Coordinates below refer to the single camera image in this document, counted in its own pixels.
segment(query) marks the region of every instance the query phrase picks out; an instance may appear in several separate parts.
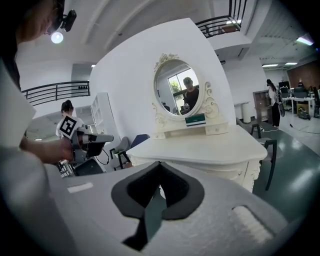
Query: white vanity table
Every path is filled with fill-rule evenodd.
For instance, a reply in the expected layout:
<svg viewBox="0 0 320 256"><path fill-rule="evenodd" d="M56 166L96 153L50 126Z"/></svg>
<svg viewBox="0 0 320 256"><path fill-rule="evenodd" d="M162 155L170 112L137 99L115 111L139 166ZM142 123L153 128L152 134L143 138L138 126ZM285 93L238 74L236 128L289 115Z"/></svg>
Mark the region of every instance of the white vanity table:
<svg viewBox="0 0 320 256"><path fill-rule="evenodd" d="M155 132L126 152L132 165L154 161L185 165L235 181L252 192L259 161L267 150L240 126L229 125L214 100L219 92L213 91L201 70L191 68L176 54L163 54L154 72L155 118L151 122L155 122ZM172 74L177 74L175 85L170 82ZM187 126L186 118L188 125L195 119L192 126Z"/></svg>
<svg viewBox="0 0 320 256"><path fill-rule="evenodd" d="M148 139L127 151L133 166L166 161L233 180L252 192L266 149L240 126L218 135Z"/></svg>

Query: ornate mirror frame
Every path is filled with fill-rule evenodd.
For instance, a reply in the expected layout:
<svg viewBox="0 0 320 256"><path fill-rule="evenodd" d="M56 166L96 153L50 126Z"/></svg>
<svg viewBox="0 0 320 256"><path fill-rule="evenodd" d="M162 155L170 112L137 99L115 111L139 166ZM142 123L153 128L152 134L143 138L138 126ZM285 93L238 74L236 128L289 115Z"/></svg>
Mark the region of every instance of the ornate mirror frame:
<svg viewBox="0 0 320 256"><path fill-rule="evenodd" d="M164 65L171 61L180 61L190 67L199 82L199 96L194 108L184 115L175 115L168 112L162 105L160 98L157 96L157 80L159 73ZM223 134L228 132L228 122L220 113L219 107L213 98L213 91L209 81L205 81L202 74L198 72L198 69L189 65L187 62L179 58L177 54L162 54L159 61L154 67L154 77L153 77L153 101L152 106L155 109L155 128L156 131L152 136L155 140L162 140L173 136L172 132L175 134L183 133L186 129L192 128L205 128L205 134L215 135ZM196 115L204 114L206 124L187 126L185 118Z"/></svg>
<svg viewBox="0 0 320 256"><path fill-rule="evenodd" d="M185 61L181 60L181 59L178 57L177 54L169 54L169 55L167 55L167 54L162 54L161 57L160 57L160 59L159 59L159 62L157 62L157 63L155 64L155 67L154 67L155 74L154 74L154 79L153 79L154 95L156 95L157 103L159 104L159 106L162 105L162 103L161 103L161 101L160 101L160 98L157 97L157 95L158 95L158 92L157 92L157 81L158 81L158 78L159 78L159 74L160 74L162 68L163 68L166 64L168 64L168 63L170 63L170 62L172 62L172 61L179 61L179 62L187 65L190 69L192 69L192 70L194 71L194 73L195 73L195 75L196 75L196 77L197 77L197 79L198 79L198 82L199 82L199 96L198 96L198 100L196 101L196 104L195 104L194 108L193 108L190 112L188 112L188 113L186 113L186 114L184 114L184 115L176 115L176 114L173 114L173 113L171 113L171 112L169 112L169 111L166 111L165 108L163 107L163 110L164 110L163 112L166 113L166 116L167 116L168 118L170 118L170 119L172 119L172 120L176 120L176 121L181 121L181 120L184 121L186 117L189 117L189 116L194 115L194 114L199 110L199 108L201 107L203 98L204 98L204 96L205 96L205 95L204 95L204 88L203 88L203 87L204 87L204 86L203 86L204 83L203 83L203 81L200 81L200 77L199 77L199 75L198 75L198 72L197 72L196 70L194 70L188 63L186 63Z"/></svg>

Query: cable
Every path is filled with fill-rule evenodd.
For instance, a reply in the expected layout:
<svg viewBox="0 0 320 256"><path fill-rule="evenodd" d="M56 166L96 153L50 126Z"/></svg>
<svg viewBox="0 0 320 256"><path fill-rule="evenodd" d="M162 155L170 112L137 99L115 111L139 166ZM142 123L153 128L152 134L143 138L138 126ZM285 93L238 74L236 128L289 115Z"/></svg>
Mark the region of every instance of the cable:
<svg viewBox="0 0 320 256"><path fill-rule="evenodd" d="M102 149L102 150L103 150L103 152L108 156L108 161L107 161L106 163L103 163L103 162L100 162L100 160L98 159L98 157L95 157L95 159L97 159L100 164L106 166L107 164L109 164L110 158L109 158L109 155L107 154L107 152L106 152L104 149Z"/></svg>
<svg viewBox="0 0 320 256"><path fill-rule="evenodd" d="M304 132L304 133L307 133L307 134L319 134L320 135L320 133L317 133L317 132L305 131L305 130L294 128L291 123L290 123L290 127L295 129L295 130L297 130L297 131L299 131L299 132Z"/></svg>
<svg viewBox="0 0 320 256"><path fill-rule="evenodd" d="M276 129L276 130L265 130L265 129L260 125L260 131L261 131L262 133L270 133L270 132L280 131L280 129Z"/></svg>

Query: black pants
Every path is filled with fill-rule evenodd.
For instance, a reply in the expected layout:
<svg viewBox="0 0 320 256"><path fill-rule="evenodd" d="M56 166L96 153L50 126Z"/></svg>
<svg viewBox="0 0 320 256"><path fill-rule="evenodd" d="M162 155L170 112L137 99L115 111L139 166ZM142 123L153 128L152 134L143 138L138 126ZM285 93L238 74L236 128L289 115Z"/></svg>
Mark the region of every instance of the black pants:
<svg viewBox="0 0 320 256"><path fill-rule="evenodd" d="M274 103L272 106L272 122L273 122L273 126L279 126L280 123L280 112L279 112L279 104L278 103Z"/></svg>

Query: black foam cutout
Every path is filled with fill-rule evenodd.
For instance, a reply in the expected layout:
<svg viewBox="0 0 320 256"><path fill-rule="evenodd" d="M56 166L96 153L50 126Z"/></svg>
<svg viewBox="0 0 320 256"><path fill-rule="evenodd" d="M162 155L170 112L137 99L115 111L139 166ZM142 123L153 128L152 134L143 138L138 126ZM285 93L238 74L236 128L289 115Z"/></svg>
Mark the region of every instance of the black foam cutout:
<svg viewBox="0 0 320 256"><path fill-rule="evenodd" d="M123 241L138 251L148 242L144 213L159 185L166 197L163 220L187 218L205 197L205 190L197 179L158 161L115 184L111 190L114 204L124 216L140 221L136 233Z"/></svg>

